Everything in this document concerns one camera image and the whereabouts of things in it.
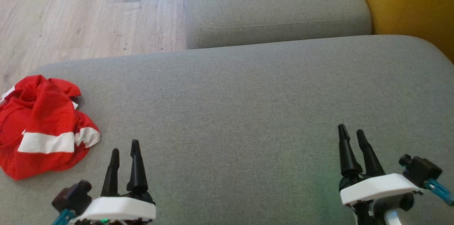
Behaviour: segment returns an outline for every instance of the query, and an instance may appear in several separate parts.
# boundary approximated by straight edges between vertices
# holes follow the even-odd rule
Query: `red cloth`
[[[0,101],[0,166],[15,180],[66,170],[99,141],[99,130],[70,97],[71,82],[29,76]]]

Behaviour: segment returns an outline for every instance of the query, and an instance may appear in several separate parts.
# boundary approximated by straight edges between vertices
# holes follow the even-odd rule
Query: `yellow cushion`
[[[454,62],[454,0],[366,0],[374,34],[420,37]]]

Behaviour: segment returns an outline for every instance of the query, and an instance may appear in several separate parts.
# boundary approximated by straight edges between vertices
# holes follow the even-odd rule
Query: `gray fabric surface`
[[[67,79],[101,141],[71,170],[14,182],[0,173],[0,224],[51,224],[50,202],[81,180],[99,196],[112,148],[120,191],[139,139],[156,224],[352,225],[337,190],[336,126],[362,128],[387,173],[429,158],[454,189],[454,66],[406,36],[357,36],[82,60],[35,73]],[[353,141],[362,163],[358,145]],[[413,224],[451,224],[417,196]]]
[[[371,33],[365,0],[187,0],[187,47]]]

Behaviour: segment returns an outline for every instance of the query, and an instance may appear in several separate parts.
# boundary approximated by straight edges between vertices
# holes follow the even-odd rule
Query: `wooden floor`
[[[0,0],[0,94],[63,60],[185,49],[183,0]]]

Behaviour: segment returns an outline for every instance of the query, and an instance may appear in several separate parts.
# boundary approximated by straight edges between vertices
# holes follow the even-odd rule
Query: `gray couch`
[[[200,10],[202,1],[188,0],[198,2]],[[200,34],[192,44],[370,33],[364,1],[344,1],[356,10],[327,4],[316,11],[322,3],[305,0],[297,6],[308,16],[282,10],[281,21],[274,12],[256,17],[245,0],[239,1],[237,8],[245,8],[240,12],[211,7],[219,24],[209,18],[209,10],[200,12],[206,15],[202,18],[220,27],[260,20],[338,20],[214,35],[193,21]],[[224,10],[233,6],[233,1],[223,2]],[[274,8],[296,8],[290,1],[276,2],[270,1]],[[236,15],[237,24],[223,24],[227,15]],[[287,31],[292,32],[288,38],[279,35]],[[192,49],[69,61],[35,73],[81,88],[80,110],[97,124],[101,141],[67,171],[17,182],[1,173],[1,224],[50,224],[58,215],[52,199],[81,179],[92,183],[91,196],[99,196],[112,148],[120,149],[118,180],[125,191],[130,143],[139,139],[149,192],[157,203],[156,224],[352,225],[353,215],[338,192],[339,123],[352,132],[365,131],[387,173],[402,172],[402,154],[419,155],[442,167],[440,182],[454,189],[454,67],[436,47],[414,37],[365,35]],[[362,163],[356,143],[353,149]],[[416,197],[407,219],[451,224],[454,214],[429,194]]]

